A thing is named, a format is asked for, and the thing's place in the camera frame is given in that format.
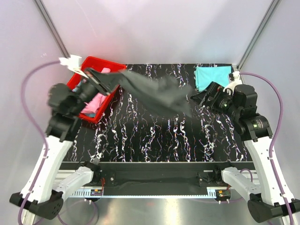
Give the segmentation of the dark grey t-shirt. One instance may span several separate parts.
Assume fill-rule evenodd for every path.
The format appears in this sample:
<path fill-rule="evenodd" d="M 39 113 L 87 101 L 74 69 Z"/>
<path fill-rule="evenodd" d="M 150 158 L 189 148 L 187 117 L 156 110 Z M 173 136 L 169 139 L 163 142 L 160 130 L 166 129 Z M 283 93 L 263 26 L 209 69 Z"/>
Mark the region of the dark grey t-shirt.
<path fill-rule="evenodd" d="M 170 118 L 183 113 L 192 117 L 187 96 L 193 88 L 189 84 L 180 87 L 178 80 L 169 75 L 152 80 L 127 69 L 112 72 L 111 78 L 112 90 L 122 87 L 151 114 Z"/>

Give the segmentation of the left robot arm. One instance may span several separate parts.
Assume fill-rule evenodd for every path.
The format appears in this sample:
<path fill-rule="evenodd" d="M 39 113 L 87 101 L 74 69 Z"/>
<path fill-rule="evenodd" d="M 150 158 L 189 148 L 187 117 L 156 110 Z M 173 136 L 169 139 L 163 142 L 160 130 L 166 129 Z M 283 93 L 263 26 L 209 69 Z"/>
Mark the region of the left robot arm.
<path fill-rule="evenodd" d="M 63 83 L 50 89 L 48 105 L 52 109 L 52 117 L 45 132 L 39 126 L 36 127 L 44 141 L 41 154 L 24 188 L 21 192 L 13 193 L 9 200 L 20 208 L 18 224 L 22 224 L 23 210 L 41 219 L 51 220 L 58 216 L 64 201 L 81 186 L 105 184 L 100 166 L 85 162 L 73 174 L 54 185 L 62 160 L 81 125 L 79 112 L 98 93 L 110 94 L 116 89 L 102 83 L 98 79 L 101 75 L 89 68 L 86 70 L 85 82 L 77 91 L 72 91 Z"/>

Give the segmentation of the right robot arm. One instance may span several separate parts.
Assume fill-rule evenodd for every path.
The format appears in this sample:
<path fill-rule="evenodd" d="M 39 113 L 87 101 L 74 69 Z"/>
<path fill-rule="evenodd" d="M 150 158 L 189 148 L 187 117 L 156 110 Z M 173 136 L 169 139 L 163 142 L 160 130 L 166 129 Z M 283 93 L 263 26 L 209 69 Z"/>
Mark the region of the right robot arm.
<path fill-rule="evenodd" d="M 293 214 L 300 211 L 300 201 L 285 183 L 274 152 L 275 139 L 268 120 L 257 113 L 257 93 L 253 86 L 235 82 L 223 87 L 216 82 L 191 99 L 200 107 L 230 117 L 234 130 L 244 142 L 256 170 L 256 185 L 236 167 L 217 166 L 213 182 L 234 188 L 247 202 L 252 218 L 262 223 L 273 218 L 289 217 L 290 225 L 296 224 Z"/>

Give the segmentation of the pink t-shirt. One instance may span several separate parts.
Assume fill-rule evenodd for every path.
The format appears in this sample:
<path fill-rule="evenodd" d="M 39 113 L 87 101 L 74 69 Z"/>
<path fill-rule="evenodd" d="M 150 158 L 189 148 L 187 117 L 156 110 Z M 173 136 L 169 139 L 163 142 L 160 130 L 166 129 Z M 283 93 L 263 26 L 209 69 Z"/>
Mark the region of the pink t-shirt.
<path fill-rule="evenodd" d="M 89 115 L 90 117 L 91 114 L 96 115 L 98 112 L 98 109 L 100 106 L 103 104 L 103 102 L 106 100 L 107 96 L 104 96 L 101 93 L 98 93 L 89 103 L 86 103 L 86 106 L 84 109 L 81 111 L 81 113 L 85 115 Z"/>

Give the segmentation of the red plastic bin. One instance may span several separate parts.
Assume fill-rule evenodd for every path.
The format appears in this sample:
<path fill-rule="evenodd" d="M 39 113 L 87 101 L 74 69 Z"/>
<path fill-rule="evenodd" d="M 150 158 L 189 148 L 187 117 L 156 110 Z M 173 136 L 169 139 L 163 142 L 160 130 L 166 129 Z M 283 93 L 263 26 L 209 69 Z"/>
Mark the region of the red plastic bin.
<path fill-rule="evenodd" d="M 84 70 L 85 68 L 93 68 L 98 72 L 101 72 L 104 68 L 109 68 L 110 72 L 118 72 L 119 70 L 126 69 L 127 66 L 125 64 L 119 64 L 116 62 L 88 56 L 81 65 L 82 70 Z M 67 86 L 73 90 L 81 80 L 82 77 L 79 74 L 74 73 L 73 76 L 70 78 L 70 80 L 67 82 Z M 118 88 L 119 87 L 115 88 L 115 90 L 105 98 L 100 108 L 96 112 L 95 116 L 92 117 L 86 115 L 85 113 L 80 113 L 79 118 L 89 123 L 97 124 L 100 121 L 106 108 L 110 104 Z"/>

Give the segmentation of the folded teal t-shirt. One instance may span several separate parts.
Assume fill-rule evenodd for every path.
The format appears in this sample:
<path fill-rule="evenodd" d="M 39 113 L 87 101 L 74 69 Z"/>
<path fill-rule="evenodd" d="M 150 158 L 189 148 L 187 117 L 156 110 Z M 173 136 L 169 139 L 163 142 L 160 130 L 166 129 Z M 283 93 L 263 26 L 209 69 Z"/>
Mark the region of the folded teal t-shirt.
<path fill-rule="evenodd" d="M 226 87 L 229 84 L 231 71 L 231 66 L 197 67 L 194 72 L 196 89 L 203 91 L 211 82 L 216 82 Z"/>

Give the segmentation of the left aluminium frame post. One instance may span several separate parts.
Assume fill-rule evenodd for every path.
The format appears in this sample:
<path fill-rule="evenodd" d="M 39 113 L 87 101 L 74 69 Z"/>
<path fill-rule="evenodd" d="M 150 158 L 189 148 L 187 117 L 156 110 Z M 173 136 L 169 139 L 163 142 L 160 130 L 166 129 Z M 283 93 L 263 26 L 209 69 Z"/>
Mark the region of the left aluminium frame post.
<path fill-rule="evenodd" d="M 52 35 L 56 45 L 58 46 L 61 54 L 67 58 L 70 56 L 62 38 L 60 37 L 57 29 L 56 29 L 56 26 L 53 22 L 53 20 L 51 19 L 51 16 L 49 14 L 49 12 L 47 11 L 44 3 L 42 0 L 33 0 L 35 6 L 37 7 L 37 10 L 39 11 L 41 17 L 43 18 L 50 34 Z"/>

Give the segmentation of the aluminium frame post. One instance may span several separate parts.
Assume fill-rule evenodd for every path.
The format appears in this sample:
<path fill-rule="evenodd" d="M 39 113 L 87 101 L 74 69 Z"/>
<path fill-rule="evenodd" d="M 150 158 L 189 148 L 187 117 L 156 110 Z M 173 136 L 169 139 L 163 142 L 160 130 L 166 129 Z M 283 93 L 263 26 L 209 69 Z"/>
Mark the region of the aluminium frame post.
<path fill-rule="evenodd" d="M 245 65 L 247 59 L 249 58 L 251 52 L 253 51 L 257 41 L 263 34 L 264 30 L 266 29 L 270 19 L 272 18 L 273 14 L 275 13 L 276 9 L 280 5 L 281 0 L 272 0 L 270 5 L 268 6 L 261 22 L 259 23 L 253 37 L 251 38 L 248 46 L 246 47 L 245 52 L 243 53 L 239 63 L 236 65 L 238 70 L 241 70 Z"/>
<path fill-rule="evenodd" d="M 53 20 L 51 19 L 51 16 L 49 14 L 49 12 L 47 11 L 44 3 L 42 0 L 33 0 L 35 6 L 37 7 L 37 10 L 39 11 L 41 17 L 43 18 L 50 34 L 52 35 L 56 45 L 58 46 L 61 54 L 67 58 L 70 56 L 62 38 L 60 37 L 57 29 L 56 29 L 56 26 L 53 22 Z"/>

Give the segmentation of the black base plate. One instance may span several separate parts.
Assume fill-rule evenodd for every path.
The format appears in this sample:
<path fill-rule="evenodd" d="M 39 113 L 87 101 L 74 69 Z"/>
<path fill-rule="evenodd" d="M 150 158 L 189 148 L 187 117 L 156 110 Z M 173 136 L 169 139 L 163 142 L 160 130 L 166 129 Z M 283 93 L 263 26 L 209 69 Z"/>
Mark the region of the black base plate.
<path fill-rule="evenodd" d="M 104 196 L 203 195 L 218 185 L 214 169 L 229 162 L 100 163 Z"/>

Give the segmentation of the right aluminium frame post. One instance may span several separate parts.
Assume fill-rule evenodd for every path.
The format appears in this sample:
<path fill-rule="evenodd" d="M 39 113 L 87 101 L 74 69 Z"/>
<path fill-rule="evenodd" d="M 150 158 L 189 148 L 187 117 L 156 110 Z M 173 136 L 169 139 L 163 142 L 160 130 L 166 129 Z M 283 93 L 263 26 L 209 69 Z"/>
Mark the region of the right aluminium frame post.
<path fill-rule="evenodd" d="M 261 22 L 259 23 L 253 37 L 251 38 L 248 46 L 246 47 L 245 52 L 243 53 L 239 63 L 236 65 L 238 70 L 241 70 L 245 65 L 247 59 L 249 58 L 251 52 L 253 51 L 257 41 L 263 34 L 264 30 L 266 29 L 270 19 L 272 18 L 273 14 L 275 13 L 276 9 L 280 5 L 281 0 L 272 0 L 270 5 L 268 6 Z"/>

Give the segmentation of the aluminium cross rail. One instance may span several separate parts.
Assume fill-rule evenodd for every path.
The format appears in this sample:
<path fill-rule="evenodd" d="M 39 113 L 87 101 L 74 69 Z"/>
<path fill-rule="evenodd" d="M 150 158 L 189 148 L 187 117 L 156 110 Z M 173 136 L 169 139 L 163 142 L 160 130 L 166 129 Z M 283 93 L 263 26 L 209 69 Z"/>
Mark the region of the aluminium cross rail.
<path fill-rule="evenodd" d="M 236 167 L 216 167 L 210 172 L 196 171 L 123 171 L 108 180 L 107 172 L 93 172 L 80 168 L 61 183 L 45 186 L 33 183 L 33 189 L 21 196 L 36 215 L 52 219 L 42 207 L 49 203 L 61 203 L 70 197 L 97 200 L 109 198 L 187 198 L 215 199 L 228 202 L 231 189 L 247 202 L 248 210 L 258 222 L 282 218 L 285 224 L 296 223 L 293 214 L 300 210 L 300 202 L 288 194 L 287 187 L 277 183 L 273 173 L 259 184 L 252 176 L 244 176 Z"/>

